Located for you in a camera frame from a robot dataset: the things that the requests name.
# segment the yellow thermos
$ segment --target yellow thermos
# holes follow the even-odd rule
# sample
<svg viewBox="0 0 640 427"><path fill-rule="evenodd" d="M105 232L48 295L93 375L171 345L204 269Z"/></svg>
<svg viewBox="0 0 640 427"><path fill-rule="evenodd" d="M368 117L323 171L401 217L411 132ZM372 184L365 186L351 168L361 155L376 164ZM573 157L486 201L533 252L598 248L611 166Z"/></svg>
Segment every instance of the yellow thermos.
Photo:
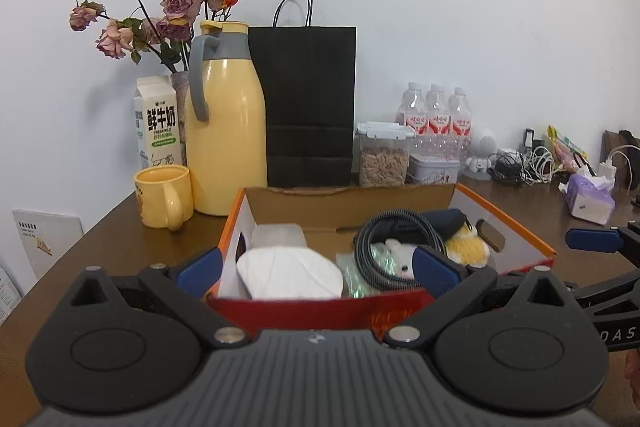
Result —
<svg viewBox="0 0 640 427"><path fill-rule="evenodd" d="M226 216L243 187L267 186L264 95L251 61L248 26L200 23L185 102L194 208Z"/></svg>

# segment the metal screw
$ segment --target metal screw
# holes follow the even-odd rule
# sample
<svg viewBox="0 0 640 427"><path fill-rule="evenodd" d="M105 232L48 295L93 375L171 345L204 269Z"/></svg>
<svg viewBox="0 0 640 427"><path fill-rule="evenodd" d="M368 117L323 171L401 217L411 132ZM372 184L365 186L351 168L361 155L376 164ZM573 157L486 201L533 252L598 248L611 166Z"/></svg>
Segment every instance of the metal screw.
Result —
<svg viewBox="0 0 640 427"><path fill-rule="evenodd" d="M240 328L227 326L216 331L213 337L221 344L237 344L244 340L245 334Z"/></svg>
<svg viewBox="0 0 640 427"><path fill-rule="evenodd" d="M396 342L413 342L420 338L420 330L413 326L396 326L389 330L389 338Z"/></svg>
<svg viewBox="0 0 640 427"><path fill-rule="evenodd" d="M325 340L326 340L326 337L324 335L322 335L321 333L313 333L308 338L308 341L310 343L312 343L312 344L316 344L316 346L318 344L322 344Z"/></svg>

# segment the flower vase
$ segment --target flower vase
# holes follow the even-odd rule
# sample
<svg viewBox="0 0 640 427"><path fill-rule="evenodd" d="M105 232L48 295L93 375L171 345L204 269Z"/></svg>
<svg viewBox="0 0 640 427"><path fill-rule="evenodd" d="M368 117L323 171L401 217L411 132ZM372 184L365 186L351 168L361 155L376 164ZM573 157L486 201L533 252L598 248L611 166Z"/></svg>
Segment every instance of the flower vase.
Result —
<svg viewBox="0 0 640 427"><path fill-rule="evenodd" d="M182 165L187 165L187 147L184 139L184 102L187 99L189 89L189 72L178 71L171 75L171 85L175 89L178 103L178 129L180 130L180 152L182 153Z"/></svg>

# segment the wooden table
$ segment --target wooden table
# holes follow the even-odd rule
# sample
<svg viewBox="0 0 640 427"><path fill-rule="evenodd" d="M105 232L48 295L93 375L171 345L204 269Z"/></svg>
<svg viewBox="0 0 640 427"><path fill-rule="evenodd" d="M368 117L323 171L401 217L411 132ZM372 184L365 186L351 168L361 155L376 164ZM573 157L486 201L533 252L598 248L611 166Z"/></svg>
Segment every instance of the wooden table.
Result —
<svg viewBox="0 0 640 427"><path fill-rule="evenodd" d="M571 218L557 187L507 188L494 182L461 180L541 237L558 252L554 271L580 285L596 283L633 269L619 254L569 250L564 234L585 222ZM611 224L625 225L640 219L626 196ZM178 234L147 229L140 223L136 200L131 195L91 229L44 276L0 327L0 424L18 427L33 417L40 406L24 371L24 355L57 301L84 266L99 265L112 275L132 275L151 263L174 265L217 244L224 219L197 214ZM624 353L610 356L609 377L595 412L615 426L638 425L640 414L623 378Z"/></svg>

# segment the tissue box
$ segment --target tissue box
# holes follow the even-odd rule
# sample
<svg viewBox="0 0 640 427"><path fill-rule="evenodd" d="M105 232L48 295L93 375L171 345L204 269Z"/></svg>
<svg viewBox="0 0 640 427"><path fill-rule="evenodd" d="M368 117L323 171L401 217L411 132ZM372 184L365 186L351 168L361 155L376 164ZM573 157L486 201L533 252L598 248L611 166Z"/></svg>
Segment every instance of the tissue box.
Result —
<svg viewBox="0 0 640 427"><path fill-rule="evenodd" d="M616 202L607 194L606 188L597 189L580 174L573 174L569 178L565 201L572 216L599 225L606 225L616 207Z"/></svg>

